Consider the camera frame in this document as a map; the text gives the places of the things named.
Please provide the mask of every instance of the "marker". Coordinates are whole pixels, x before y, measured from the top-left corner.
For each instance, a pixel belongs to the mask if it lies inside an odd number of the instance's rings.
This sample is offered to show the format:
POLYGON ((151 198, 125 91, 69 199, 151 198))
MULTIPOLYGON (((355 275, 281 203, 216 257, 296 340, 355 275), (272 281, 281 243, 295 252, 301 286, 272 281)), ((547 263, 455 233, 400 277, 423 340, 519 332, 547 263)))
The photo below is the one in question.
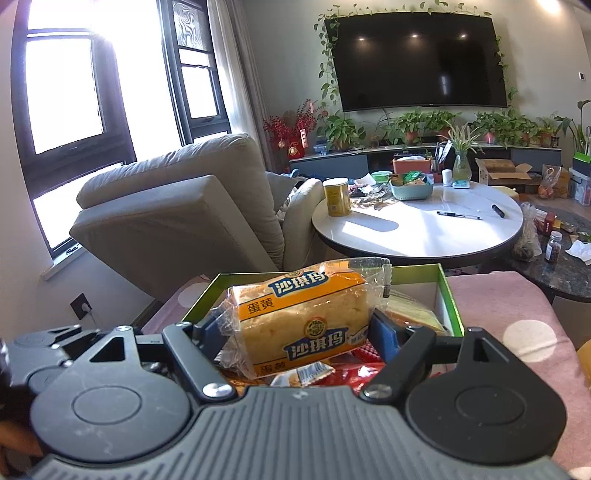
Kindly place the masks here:
POLYGON ((453 212, 437 212, 438 215, 442 215, 444 217, 458 217, 458 218, 469 218, 471 220, 482 220, 482 218, 477 217, 476 215, 462 215, 461 213, 453 213, 453 212))
POLYGON ((496 205, 492 206, 492 209, 496 212, 496 214, 501 217, 501 218, 505 218, 505 212, 503 212, 503 210, 501 210, 499 207, 497 207, 496 205))

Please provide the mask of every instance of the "sachima package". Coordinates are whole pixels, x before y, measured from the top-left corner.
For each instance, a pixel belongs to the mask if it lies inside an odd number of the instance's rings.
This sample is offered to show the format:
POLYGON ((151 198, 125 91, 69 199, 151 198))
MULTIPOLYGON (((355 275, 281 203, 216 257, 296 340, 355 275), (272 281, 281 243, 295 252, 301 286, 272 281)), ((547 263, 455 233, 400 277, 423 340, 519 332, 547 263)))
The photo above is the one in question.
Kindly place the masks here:
POLYGON ((217 310, 220 332, 229 337, 221 366, 259 378, 363 345, 390 280, 389 261, 369 257, 229 288, 217 310))

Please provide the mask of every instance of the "teal bowl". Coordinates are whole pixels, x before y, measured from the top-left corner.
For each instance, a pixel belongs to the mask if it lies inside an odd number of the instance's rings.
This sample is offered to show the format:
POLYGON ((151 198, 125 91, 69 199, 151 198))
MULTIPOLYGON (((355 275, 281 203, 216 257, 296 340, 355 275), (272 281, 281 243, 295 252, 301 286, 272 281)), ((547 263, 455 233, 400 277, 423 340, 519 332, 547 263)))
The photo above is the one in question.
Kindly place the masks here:
POLYGON ((394 197, 402 202, 406 200, 426 200, 433 195, 433 181, 427 177, 426 185, 402 185, 395 187, 390 184, 394 197))

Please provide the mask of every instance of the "green box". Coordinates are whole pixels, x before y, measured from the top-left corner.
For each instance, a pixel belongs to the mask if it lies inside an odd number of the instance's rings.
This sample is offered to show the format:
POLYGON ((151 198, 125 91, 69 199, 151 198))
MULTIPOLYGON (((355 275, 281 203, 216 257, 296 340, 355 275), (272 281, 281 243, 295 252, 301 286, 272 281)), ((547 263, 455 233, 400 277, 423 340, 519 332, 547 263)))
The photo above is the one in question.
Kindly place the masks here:
MULTIPOLYGON (((280 275, 281 272, 221 273, 199 297, 183 321, 197 323, 202 320, 229 287, 259 283, 280 275)), ((431 308, 439 321, 454 336, 464 335, 464 327, 456 302, 440 264, 392 267, 392 288, 431 308)))

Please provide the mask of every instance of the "beige sofa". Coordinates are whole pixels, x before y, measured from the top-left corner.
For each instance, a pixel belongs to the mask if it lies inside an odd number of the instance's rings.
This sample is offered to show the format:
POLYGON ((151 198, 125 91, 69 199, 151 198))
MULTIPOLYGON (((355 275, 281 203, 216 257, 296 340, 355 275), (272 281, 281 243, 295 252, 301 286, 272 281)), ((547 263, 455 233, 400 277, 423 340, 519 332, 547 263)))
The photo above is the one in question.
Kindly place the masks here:
POLYGON ((90 179, 70 234, 138 288, 166 301, 197 275, 297 270, 327 248, 311 224, 324 199, 306 181, 282 224, 256 142, 226 135, 90 179))

